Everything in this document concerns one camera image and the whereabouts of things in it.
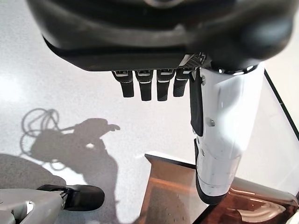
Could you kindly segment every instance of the black robotic finger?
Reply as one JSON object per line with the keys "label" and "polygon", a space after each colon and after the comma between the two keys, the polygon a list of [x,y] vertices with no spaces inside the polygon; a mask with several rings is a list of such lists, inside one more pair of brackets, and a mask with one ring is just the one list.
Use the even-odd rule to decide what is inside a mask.
{"label": "black robotic finger", "polygon": [[185,92],[185,86],[189,79],[189,74],[194,68],[177,69],[176,77],[173,84],[173,96],[182,97]]}
{"label": "black robotic finger", "polygon": [[153,79],[153,70],[135,71],[136,78],[139,82],[141,100],[151,100],[151,81]]}
{"label": "black robotic finger", "polygon": [[133,72],[132,71],[112,71],[114,78],[121,83],[123,97],[134,96]]}
{"label": "black robotic finger", "polygon": [[158,101],[166,101],[168,96],[169,82],[174,77],[174,69],[157,70],[157,98]]}

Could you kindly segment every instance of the screw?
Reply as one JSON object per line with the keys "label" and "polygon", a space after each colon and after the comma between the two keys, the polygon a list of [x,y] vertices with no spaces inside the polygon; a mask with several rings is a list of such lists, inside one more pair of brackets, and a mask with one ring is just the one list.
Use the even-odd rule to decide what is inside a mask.
{"label": "screw", "polygon": [[210,126],[215,127],[215,121],[213,121],[212,119],[210,120]]}
{"label": "screw", "polygon": [[206,77],[205,77],[205,76],[202,76],[202,77],[201,77],[201,84],[202,84],[202,85],[205,85],[205,84],[206,84]]}

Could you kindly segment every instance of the white surface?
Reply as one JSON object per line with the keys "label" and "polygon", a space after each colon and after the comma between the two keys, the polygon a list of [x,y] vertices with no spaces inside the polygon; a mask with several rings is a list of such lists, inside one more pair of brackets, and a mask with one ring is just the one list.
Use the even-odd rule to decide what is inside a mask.
{"label": "white surface", "polygon": [[289,45],[278,55],[267,60],[266,69],[283,103],[299,129],[299,14]]}
{"label": "white surface", "polygon": [[[57,223],[133,222],[139,216],[150,174],[144,153],[154,151],[194,163],[189,89],[183,98],[142,102],[135,84],[135,97],[123,99],[119,83],[109,72],[82,71],[55,56],[43,42],[24,1],[1,1],[0,18],[0,188],[63,182],[49,170],[68,184],[86,182],[106,192],[105,207],[99,211],[64,211]],[[93,149],[83,144],[86,135],[95,134],[92,125],[85,126],[79,136],[57,132],[43,132],[38,140],[26,136],[23,147],[34,151],[34,156],[68,165],[54,171],[48,162],[32,156],[18,158],[21,120],[35,108],[56,109],[60,128],[102,118],[120,130],[103,135],[103,142],[98,141]],[[249,148],[237,176],[296,194],[298,158],[299,143],[264,82]]]}
{"label": "white surface", "polygon": [[237,76],[200,72],[205,85],[201,85],[203,135],[197,136],[199,184],[206,195],[221,196],[228,192],[251,137],[264,66]]}

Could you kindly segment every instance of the floor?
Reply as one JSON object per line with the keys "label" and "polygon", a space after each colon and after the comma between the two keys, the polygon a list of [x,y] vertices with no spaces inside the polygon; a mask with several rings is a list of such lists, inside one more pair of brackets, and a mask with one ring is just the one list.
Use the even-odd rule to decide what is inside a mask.
{"label": "floor", "polygon": [[[194,163],[188,94],[142,102],[135,85],[136,96],[123,99],[109,72],[83,71],[48,50],[24,1],[2,1],[0,15],[0,188],[97,185],[103,209],[64,211],[57,224],[134,223],[150,175],[144,154]],[[237,176],[296,194],[298,158],[298,140],[264,80]]]}

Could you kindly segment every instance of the white floor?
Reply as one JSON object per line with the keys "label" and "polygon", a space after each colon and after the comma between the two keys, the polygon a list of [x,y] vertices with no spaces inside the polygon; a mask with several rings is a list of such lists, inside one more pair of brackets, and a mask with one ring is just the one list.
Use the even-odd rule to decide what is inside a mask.
{"label": "white floor", "polygon": [[[0,188],[94,184],[107,193],[105,207],[84,214],[63,212],[57,223],[132,223],[150,173],[145,153],[194,163],[188,94],[142,102],[135,85],[135,97],[124,99],[109,72],[82,71],[47,49],[24,1],[2,1],[0,18]],[[24,135],[22,119],[36,108],[55,109],[60,129],[80,125],[74,133],[45,131],[38,119],[31,124],[35,135]],[[24,121],[27,131],[33,117]],[[117,126],[120,130],[112,132]],[[296,194],[298,158],[298,140],[265,80],[237,176]]]}

